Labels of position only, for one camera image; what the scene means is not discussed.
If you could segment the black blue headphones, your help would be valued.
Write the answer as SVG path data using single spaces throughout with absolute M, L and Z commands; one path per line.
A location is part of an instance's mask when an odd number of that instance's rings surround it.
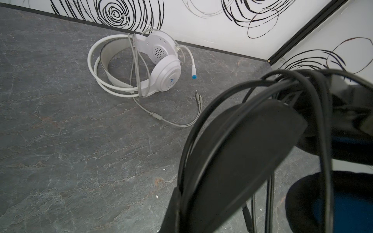
M 211 233 L 247 208 L 267 184 L 265 232 L 273 226 L 275 170 L 293 148 L 316 155 L 320 171 L 285 196 L 294 233 L 370 233 L 373 176 L 334 170 L 334 160 L 373 163 L 373 85 L 342 70 L 274 70 L 221 93 L 193 126 L 177 188 L 181 233 Z

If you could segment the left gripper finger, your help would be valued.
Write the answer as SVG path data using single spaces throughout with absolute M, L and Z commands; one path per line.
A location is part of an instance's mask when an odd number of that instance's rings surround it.
M 169 202 L 165 217 L 160 227 L 159 233 L 180 233 L 180 204 L 181 192 L 179 188 L 175 188 Z

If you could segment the white headphones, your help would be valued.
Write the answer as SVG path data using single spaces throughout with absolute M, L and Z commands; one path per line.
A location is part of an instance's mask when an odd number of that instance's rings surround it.
M 195 60 L 190 49 L 179 45 L 170 35 L 158 30 L 146 30 L 145 34 L 126 34 L 107 36 L 90 48 L 87 55 L 87 65 L 98 85 L 107 93 L 121 97 L 146 98 L 157 92 L 170 90 L 181 76 L 181 62 L 178 52 L 185 49 L 192 62 L 191 77 L 197 78 Z M 121 51 L 130 49 L 132 64 L 130 78 L 136 79 L 136 86 L 115 78 L 108 70 L 111 60 Z M 139 61 L 143 61 L 143 54 L 148 55 L 155 64 L 153 70 L 146 67 L 147 79 L 140 79 Z

